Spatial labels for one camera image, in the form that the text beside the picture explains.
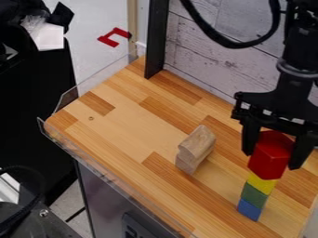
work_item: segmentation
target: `black vertical bar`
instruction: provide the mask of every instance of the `black vertical bar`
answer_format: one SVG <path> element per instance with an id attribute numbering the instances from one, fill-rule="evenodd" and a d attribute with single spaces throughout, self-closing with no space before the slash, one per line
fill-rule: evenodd
<path id="1" fill-rule="evenodd" d="M 147 79 L 164 69 L 168 12 L 169 0 L 151 0 L 145 69 Z"/>
<path id="2" fill-rule="evenodd" d="M 81 169 L 80 169 L 79 164 L 78 164 L 78 162 L 76 160 L 74 160 L 74 164 L 75 164 L 75 170 L 76 170 L 77 177 L 78 177 L 78 183 L 80 185 L 80 189 L 81 189 L 84 205 L 85 205 L 86 212 L 87 212 L 89 227 L 90 227 L 90 230 L 92 232 L 93 238 L 97 238 L 96 234 L 95 234 L 95 230 L 94 230 L 93 220 L 92 220 L 92 217 L 90 215 L 88 200 L 87 200 L 87 197 L 86 197 L 85 186 L 84 186 L 83 179 L 82 179 L 82 174 L 81 174 Z"/>

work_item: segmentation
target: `blue block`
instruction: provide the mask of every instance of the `blue block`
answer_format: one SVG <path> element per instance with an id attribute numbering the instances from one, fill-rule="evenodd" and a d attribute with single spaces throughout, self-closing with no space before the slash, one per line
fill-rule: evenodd
<path id="1" fill-rule="evenodd" d="M 261 214 L 261 209 L 251 205 L 244 199 L 240 200 L 240 203 L 237 206 L 237 210 L 239 213 L 243 214 L 244 216 L 254 221 L 258 221 Z"/>

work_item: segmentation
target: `wooden block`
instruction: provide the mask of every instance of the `wooden block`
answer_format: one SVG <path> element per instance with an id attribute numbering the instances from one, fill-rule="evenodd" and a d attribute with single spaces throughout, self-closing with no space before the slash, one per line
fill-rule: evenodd
<path id="1" fill-rule="evenodd" d="M 242 215 L 254 221 L 258 221 L 261 214 L 261 209 L 251 205 L 249 202 L 245 201 L 244 199 L 240 200 L 240 203 L 237 206 L 237 210 Z"/>
<path id="2" fill-rule="evenodd" d="M 293 140 L 277 131 L 263 131 L 248 167 L 261 179 L 280 179 L 293 151 Z"/>
<path id="3" fill-rule="evenodd" d="M 254 173 L 250 173 L 247 183 L 266 195 L 271 194 L 278 180 L 264 180 Z"/>
<path id="4" fill-rule="evenodd" d="M 249 202 L 251 205 L 259 209 L 262 209 L 266 204 L 268 195 L 264 194 L 263 192 L 257 190 L 250 184 L 246 183 L 243 188 L 241 198 Z"/>
<path id="5" fill-rule="evenodd" d="M 204 125 L 199 125 L 189 137 L 179 145 L 176 166 L 188 174 L 213 151 L 215 135 Z"/>

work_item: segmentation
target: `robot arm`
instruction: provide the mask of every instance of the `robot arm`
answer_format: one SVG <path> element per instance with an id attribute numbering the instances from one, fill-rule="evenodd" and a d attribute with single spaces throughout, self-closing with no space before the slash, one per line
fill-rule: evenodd
<path id="1" fill-rule="evenodd" d="M 255 46 L 270 38 L 280 23 L 279 1 L 269 0 L 270 31 L 258 40 L 234 43 L 206 26 L 190 0 L 181 2 L 212 40 L 229 48 Z M 277 87 L 268 93 L 236 93 L 232 118 L 243 126 L 242 150 L 246 155 L 253 153 L 262 127 L 296 137 L 289 168 L 298 169 L 318 144 L 318 107 L 308 100 L 318 81 L 318 1 L 287 0 L 285 14 L 285 52 L 277 63 L 281 73 Z"/>

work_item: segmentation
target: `wooden table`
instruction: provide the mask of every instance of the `wooden table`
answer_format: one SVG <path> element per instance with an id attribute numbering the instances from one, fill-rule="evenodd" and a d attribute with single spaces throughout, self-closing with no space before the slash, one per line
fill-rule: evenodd
<path id="1" fill-rule="evenodd" d="M 236 211 L 249 171 L 232 105 L 167 71 L 148 81 L 143 68 L 139 59 L 91 89 L 51 116 L 47 132 L 66 146 L 71 141 L 99 171 L 111 171 L 124 191 L 172 227 L 179 223 L 197 237 L 297 237 L 318 193 L 317 152 L 300 170 L 285 172 L 259 222 L 251 221 Z M 217 144 L 187 176 L 174 160 L 200 124 Z"/>

